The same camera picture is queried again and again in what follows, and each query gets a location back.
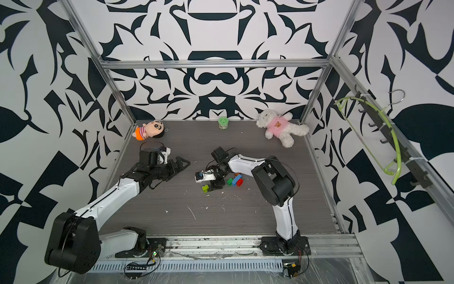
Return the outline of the blue long lego brick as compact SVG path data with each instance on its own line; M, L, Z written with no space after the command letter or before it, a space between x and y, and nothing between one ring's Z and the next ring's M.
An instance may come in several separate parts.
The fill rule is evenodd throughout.
M239 179L242 179L242 175L241 175L241 174L239 174L237 177L234 178L233 185L236 186L236 182L237 182Z

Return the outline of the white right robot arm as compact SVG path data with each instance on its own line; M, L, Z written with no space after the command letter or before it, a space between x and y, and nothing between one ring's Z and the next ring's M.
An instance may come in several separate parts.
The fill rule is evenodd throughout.
M277 238L290 243L300 236L293 212L296 183L285 166L275 156L258 159L237 153L228 153L218 147L212 153L216 165L196 174L209 181L213 189L222 189L229 174L238 173L254 178L264 199L273 206Z

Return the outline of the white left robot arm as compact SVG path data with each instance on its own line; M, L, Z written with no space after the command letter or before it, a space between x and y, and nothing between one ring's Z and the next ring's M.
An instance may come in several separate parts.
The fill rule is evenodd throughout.
M190 166L180 156L171 159L170 148L141 150L139 161L120 176L99 198L74 213L62 213L54 220L44 261L50 266L84 274L98 260L116 254L142 257L149 249L146 232L125 227L116 233L99 234L104 224L128 201L150 188L167 182Z

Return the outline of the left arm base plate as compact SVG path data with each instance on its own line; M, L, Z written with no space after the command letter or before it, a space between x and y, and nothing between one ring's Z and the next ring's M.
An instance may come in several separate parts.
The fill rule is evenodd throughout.
M115 254L116 258L142 258L152 257L155 258L158 255L162 256L166 250L167 239L166 238L147 238L138 240L135 247L131 250L119 252Z

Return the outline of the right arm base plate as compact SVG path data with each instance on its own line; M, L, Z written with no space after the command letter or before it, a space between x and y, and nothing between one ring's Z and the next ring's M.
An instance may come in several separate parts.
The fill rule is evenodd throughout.
M309 240L305 236L295 235L293 239L282 237L262 237L260 250L266 256L298 256L300 253L311 255Z

